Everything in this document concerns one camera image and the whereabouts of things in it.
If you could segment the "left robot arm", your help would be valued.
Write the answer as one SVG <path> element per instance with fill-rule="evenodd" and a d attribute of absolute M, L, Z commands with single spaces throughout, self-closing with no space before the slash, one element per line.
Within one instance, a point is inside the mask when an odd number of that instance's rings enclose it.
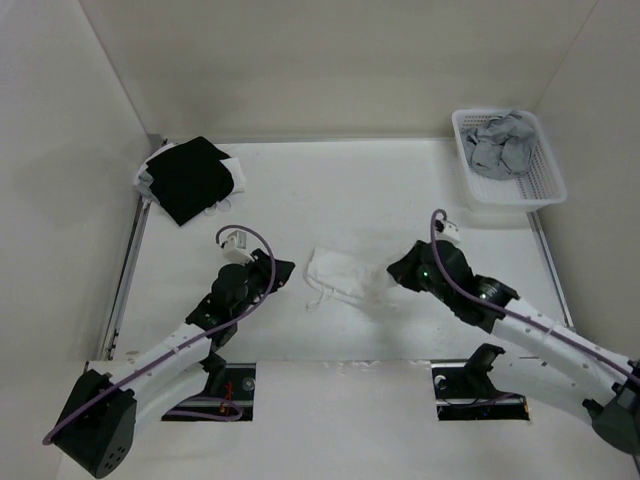
<path fill-rule="evenodd" d="M 131 363 L 85 371 L 44 444 L 57 446 L 96 479 L 110 475 L 148 424 L 171 418 L 230 422 L 244 411 L 225 387 L 219 350 L 241 319 L 288 282 L 292 261 L 256 249 L 223 266 L 180 327 Z"/>

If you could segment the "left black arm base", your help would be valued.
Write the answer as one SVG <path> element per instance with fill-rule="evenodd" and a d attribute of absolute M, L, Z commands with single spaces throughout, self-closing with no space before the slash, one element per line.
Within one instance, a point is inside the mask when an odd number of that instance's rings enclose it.
<path fill-rule="evenodd" d="M 257 365 L 228 363 L 220 356 L 211 358 L 204 389 L 163 417 L 163 422 L 251 422 L 254 414 Z"/>

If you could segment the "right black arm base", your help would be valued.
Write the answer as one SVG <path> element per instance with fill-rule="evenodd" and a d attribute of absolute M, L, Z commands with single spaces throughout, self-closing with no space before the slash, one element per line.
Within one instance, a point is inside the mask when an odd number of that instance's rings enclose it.
<path fill-rule="evenodd" d="M 442 360 L 431 364 L 439 421 L 529 421 L 526 398 L 495 388 L 489 379 L 502 347 L 482 344 L 466 360 Z"/>

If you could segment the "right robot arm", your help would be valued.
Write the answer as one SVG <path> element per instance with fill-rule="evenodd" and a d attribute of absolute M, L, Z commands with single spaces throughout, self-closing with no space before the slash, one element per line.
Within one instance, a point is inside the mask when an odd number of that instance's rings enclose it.
<path fill-rule="evenodd" d="M 463 323 L 527 351 L 519 357 L 493 344 L 478 347 L 464 366 L 471 393 L 535 398 L 590 425 L 614 449 L 638 455 L 638 362 L 587 341 L 513 288 L 474 273 L 448 241 L 418 241 L 386 270 L 398 285 L 432 294 Z"/>

